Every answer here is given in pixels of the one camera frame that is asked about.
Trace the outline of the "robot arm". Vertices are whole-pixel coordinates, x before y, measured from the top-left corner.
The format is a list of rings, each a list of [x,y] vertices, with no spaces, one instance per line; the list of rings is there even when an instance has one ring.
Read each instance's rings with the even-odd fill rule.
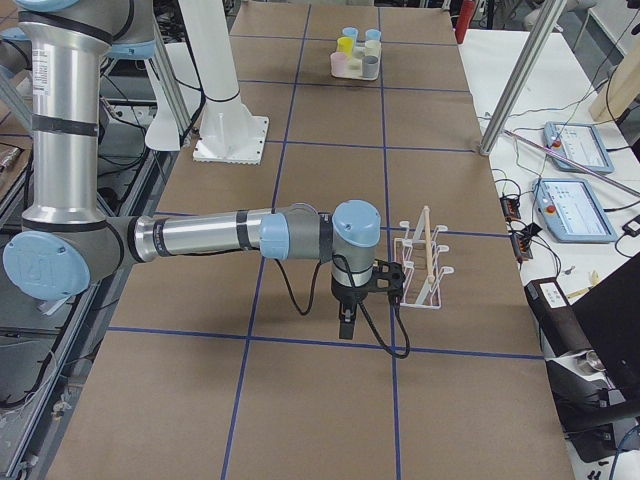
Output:
[[[109,218],[97,206],[100,66],[150,58],[149,1],[23,1],[31,43],[34,199],[3,252],[10,281],[45,301],[64,300],[123,266],[159,257],[257,250],[276,261],[332,266],[339,335],[349,339],[381,275],[374,260],[380,215],[363,200],[333,213],[305,204],[206,216]]]

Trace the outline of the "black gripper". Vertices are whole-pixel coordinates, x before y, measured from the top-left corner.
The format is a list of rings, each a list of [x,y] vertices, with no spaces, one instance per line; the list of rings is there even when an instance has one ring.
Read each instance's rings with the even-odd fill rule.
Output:
[[[345,286],[337,280],[332,279],[331,292],[339,302],[339,338],[342,340],[352,340],[358,304],[368,296],[370,289],[367,285],[356,287]]]

